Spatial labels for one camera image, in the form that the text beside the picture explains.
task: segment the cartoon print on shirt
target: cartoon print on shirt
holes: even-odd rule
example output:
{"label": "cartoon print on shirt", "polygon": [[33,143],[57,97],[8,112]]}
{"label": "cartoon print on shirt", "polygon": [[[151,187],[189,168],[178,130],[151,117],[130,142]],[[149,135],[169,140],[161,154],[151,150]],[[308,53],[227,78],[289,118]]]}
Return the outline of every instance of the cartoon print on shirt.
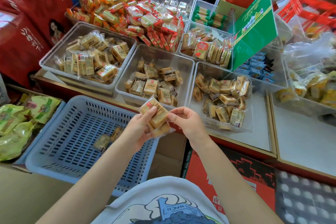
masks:
{"label": "cartoon print on shirt", "polygon": [[112,224],[219,224],[204,215],[198,206],[176,194],[164,194],[154,198],[147,205],[131,205]]}

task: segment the blue plastic basket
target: blue plastic basket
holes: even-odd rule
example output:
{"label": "blue plastic basket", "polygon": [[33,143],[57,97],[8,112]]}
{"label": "blue plastic basket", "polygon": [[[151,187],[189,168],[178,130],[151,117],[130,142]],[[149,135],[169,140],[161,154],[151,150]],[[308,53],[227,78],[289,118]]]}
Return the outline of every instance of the blue plastic basket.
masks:
{"label": "blue plastic basket", "polygon": [[[26,167],[33,173],[76,183],[102,155],[92,147],[99,136],[126,127],[135,114],[86,96],[73,97],[32,148]],[[146,181],[158,142],[151,139],[134,154],[113,196]]]}

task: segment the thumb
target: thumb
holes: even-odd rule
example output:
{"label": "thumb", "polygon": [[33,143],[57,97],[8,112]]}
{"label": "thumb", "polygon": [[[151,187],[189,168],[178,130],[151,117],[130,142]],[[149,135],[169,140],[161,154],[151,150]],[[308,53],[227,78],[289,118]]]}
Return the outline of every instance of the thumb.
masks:
{"label": "thumb", "polygon": [[178,125],[180,128],[185,128],[186,120],[181,118],[180,116],[177,116],[176,114],[170,112],[168,113],[167,118],[170,119],[171,122]]}
{"label": "thumb", "polygon": [[151,120],[151,118],[154,116],[154,114],[156,113],[157,111],[157,107],[156,106],[153,106],[152,108],[150,108],[147,112],[145,112],[144,115],[142,115],[142,117],[139,119],[140,121],[140,124],[142,126],[146,126],[147,123]]}

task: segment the person's right hand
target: person's right hand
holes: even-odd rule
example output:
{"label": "person's right hand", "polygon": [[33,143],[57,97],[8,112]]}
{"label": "person's right hand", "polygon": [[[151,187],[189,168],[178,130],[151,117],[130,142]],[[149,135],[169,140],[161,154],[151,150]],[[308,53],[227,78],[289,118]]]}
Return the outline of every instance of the person's right hand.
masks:
{"label": "person's right hand", "polygon": [[211,141],[199,114],[188,107],[175,108],[167,115],[168,119],[178,125],[189,139],[191,147],[197,152],[202,145]]}

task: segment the pile of snacks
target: pile of snacks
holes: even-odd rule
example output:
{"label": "pile of snacks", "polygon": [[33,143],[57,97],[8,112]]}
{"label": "pile of snacks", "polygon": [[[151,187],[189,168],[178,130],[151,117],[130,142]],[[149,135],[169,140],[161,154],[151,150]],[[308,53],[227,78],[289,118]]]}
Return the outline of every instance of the pile of snacks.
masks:
{"label": "pile of snacks", "polygon": [[274,83],[274,69],[272,69],[274,59],[269,59],[266,52],[257,52],[250,59],[239,66],[235,72],[247,74],[250,77],[260,79],[265,82]]}
{"label": "pile of snacks", "polygon": [[60,103],[48,96],[23,94],[17,105],[0,107],[0,161],[19,157]]}
{"label": "pile of snacks", "polygon": [[58,70],[78,75],[79,78],[111,84],[126,59],[129,48],[126,42],[93,30],[68,44],[64,57],[54,63]]}
{"label": "pile of snacks", "polygon": [[336,71],[328,74],[318,70],[305,69],[293,71],[289,69],[291,87],[279,90],[276,95],[281,103],[298,100],[298,97],[336,108]]}
{"label": "pile of snacks", "polygon": [[132,73],[125,82],[125,91],[129,94],[149,99],[155,97],[160,103],[177,107],[176,87],[183,84],[179,70],[172,67],[156,68],[154,61],[145,64],[143,58],[138,62],[139,72]]}
{"label": "pile of snacks", "polygon": [[177,0],[80,0],[67,9],[69,17],[142,40],[146,45],[176,52],[181,40],[187,4]]}
{"label": "pile of snacks", "polygon": [[139,108],[139,112],[144,115],[153,106],[157,107],[157,111],[147,124],[149,131],[156,138],[173,133],[175,130],[169,126],[167,121],[168,111],[154,98],[154,95],[151,96],[149,100]]}
{"label": "pile of snacks", "polygon": [[228,16],[218,13],[211,13],[211,10],[205,9],[198,5],[195,6],[191,20],[205,26],[224,30],[228,24]]}
{"label": "pile of snacks", "polygon": [[220,41],[210,32],[196,27],[183,35],[181,53],[208,63],[228,68],[233,51],[233,38]]}
{"label": "pile of snacks", "polygon": [[107,134],[102,134],[101,136],[98,137],[98,139],[95,141],[92,147],[95,150],[104,153],[107,150],[107,148],[121,136],[123,132],[124,129],[122,127],[117,127],[111,136]]}
{"label": "pile of snacks", "polygon": [[245,76],[238,76],[236,80],[218,81],[214,78],[204,78],[198,73],[195,84],[192,96],[196,102],[200,102],[204,94],[208,94],[203,105],[203,113],[206,116],[238,128],[242,126],[246,111],[245,100],[250,97],[252,89]]}

